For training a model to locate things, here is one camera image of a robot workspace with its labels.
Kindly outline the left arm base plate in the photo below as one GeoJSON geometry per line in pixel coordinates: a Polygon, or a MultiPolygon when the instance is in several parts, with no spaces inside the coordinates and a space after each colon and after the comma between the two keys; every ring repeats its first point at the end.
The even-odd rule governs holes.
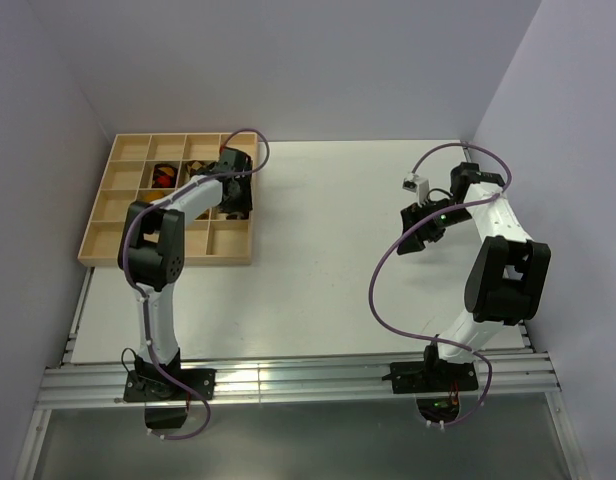
{"type": "MultiPolygon", "coordinates": [[[[215,369],[184,369],[181,371],[180,382],[199,393],[204,399],[211,400],[217,371],[215,369]]],[[[183,388],[164,379],[141,376],[132,370],[126,380],[123,401],[126,403],[146,403],[160,401],[192,400],[193,396],[183,388]]]]}

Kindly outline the cream brown striped sock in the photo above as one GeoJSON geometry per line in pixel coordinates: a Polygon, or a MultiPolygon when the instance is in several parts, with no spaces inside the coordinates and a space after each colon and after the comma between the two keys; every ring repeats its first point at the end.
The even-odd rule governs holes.
{"type": "Polygon", "coordinates": [[[241,212],[233,212],[233,213],[224,214],[225,220],[243,220],[245,218],[246,218],[245,214],[241,212]]]}

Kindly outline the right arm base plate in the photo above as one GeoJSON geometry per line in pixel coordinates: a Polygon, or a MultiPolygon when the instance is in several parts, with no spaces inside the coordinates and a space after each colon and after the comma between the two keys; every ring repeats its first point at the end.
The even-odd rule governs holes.
{"type": "Polygon", "coordinates": [[[470,363],[425,366],[423,361],[394,362],[382,380],[391,383],[394,394],[472,392],[479,388],[475,367],[470,363]]]}

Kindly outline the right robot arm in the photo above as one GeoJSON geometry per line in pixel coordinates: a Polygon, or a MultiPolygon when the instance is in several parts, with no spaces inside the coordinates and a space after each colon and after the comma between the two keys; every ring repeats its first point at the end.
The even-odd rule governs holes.
{"type": "Polygon", "coordinates": [[[427,179],[414,173],[406,176],[403,188],[417,200],[401,210],[402,229],[424,218],[429,221],[397,247],[399,255],[420,252],[441,240],[449,227],[466,221],[474,222],[482,241],[466,280],[464,309],[441,334],[447,341],[437,344],[437,356],[420,368],[423,383],[434,390],[454,379],[454,364],[473,361],[473,350],[504,328],[536,315],[551,259],[549,246],[534,241],[518,221],[501,175],[463,162],[451,170],[450,180],[447,196],[431,200],[427,179]]]}

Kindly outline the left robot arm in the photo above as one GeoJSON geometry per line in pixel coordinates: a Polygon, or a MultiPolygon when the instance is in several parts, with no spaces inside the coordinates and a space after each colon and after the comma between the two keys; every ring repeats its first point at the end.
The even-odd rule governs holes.
{"type": "Polygon", "coordinates": [[[222,147],[219,159],[191,173],[181,188],[128,207],[118,265],[138,302],[141,341],[135,370],[160,399],[175,397],[183,386],[173,296],[185,263],[186,228],[212,209],[230,219],[248,218],[252,170],[250,155],[222,147]]]}

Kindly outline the yellow bear sock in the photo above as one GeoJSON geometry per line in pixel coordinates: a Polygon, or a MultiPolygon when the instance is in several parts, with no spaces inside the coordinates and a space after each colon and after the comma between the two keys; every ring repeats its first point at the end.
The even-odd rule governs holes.
{"type": "Polygon", "coordinates": [[[201,221],[201,220],[208,220],[211,216],[211,210],[206,210],[204,211],[201,215],[199,215],[196,220],[197,221],[201,221]]]}

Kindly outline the mustard yellow sock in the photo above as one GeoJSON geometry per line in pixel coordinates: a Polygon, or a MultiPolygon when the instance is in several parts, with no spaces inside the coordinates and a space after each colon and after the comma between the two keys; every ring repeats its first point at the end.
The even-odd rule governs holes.
{"type": "Polygon", "coordinates": [[[162,191],[148,191],[143,195],[143,200],[146,202],[154,202],[165,197],[162,191]]]}

